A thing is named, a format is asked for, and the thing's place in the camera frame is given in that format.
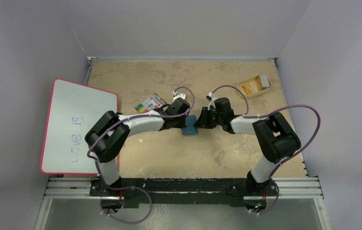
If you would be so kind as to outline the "blue card holder wallet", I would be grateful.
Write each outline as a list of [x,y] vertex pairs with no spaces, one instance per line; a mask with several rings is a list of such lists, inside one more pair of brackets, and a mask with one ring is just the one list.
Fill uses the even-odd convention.
[[183,136],[191,136],[198,134],[198,128],[194,127],[197,118],[195,115],[188,115],[185,119],[185,127],[182,128]]

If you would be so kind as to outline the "beige oval card tray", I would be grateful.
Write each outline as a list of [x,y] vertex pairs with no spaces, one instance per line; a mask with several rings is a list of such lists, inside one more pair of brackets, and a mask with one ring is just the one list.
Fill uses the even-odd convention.
[[268,92],[271,89],[272,82],[269,79],[269,81],[271,83],[271,87],[268,88],[268,89],[260,91],[258,89],[258,87],[257,87],[257,84],[256,84],[257,76],[251,77],[249,79],[242,80],[242,81],[238,82],[237,88],[242,92],[242,94],[243,94],[242,98],[250,99],[250,98],[253,98],[255,96],[259,96],[261,94],[264,94],[264,93]]

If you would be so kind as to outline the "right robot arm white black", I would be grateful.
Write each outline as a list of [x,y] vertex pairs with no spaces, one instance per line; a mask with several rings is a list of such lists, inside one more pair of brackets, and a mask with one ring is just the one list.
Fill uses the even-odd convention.
[[292,156],[301,142],[285,117],[277,112],[265,118],[248,118],[236,115],[228,98],[207,96],[209,106],[203,107],[194,127],[213,129],[221,126],[230,134],[255,135],[262,157],[247,174],[246,187],[249,193],[258,195],[271,181],[271,175],[281,160]]

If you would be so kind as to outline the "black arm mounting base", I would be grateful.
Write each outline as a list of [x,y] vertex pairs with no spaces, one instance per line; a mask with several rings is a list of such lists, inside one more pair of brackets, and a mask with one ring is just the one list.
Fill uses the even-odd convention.
[[116,206],[138,208],[140,204],[229,205],[265,209],[267,199],[277,194],[270,181],[263,188],[248,190],[246,178],[120,178],[105,187],[99,178],[91,180],[90,196],[117,198]]

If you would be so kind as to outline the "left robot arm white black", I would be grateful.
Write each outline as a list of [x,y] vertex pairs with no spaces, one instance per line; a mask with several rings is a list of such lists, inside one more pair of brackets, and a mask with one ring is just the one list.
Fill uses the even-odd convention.
[[191,105],[183,98],[172,104],[138,115],[119,115],[107,111],[85,135],[89,150],[87,156],[95,161],[102,190],[108,196],[120,191],[120,175],[116,158],[126,139],[136,134],[184,128]]

